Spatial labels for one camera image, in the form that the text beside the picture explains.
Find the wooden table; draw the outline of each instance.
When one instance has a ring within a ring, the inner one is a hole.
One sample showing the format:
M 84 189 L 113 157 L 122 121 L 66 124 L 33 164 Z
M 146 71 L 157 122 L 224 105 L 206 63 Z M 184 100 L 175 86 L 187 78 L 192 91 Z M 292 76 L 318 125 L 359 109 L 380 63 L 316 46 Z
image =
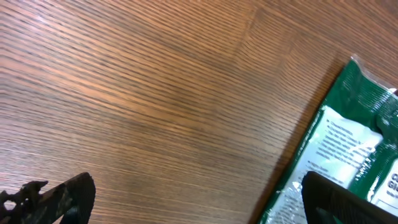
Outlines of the wooden table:
M 398 86 L 395 1 L 1 9 L 0 188 L 88 171 L 91 223 L 254 223 L 352 53 Z

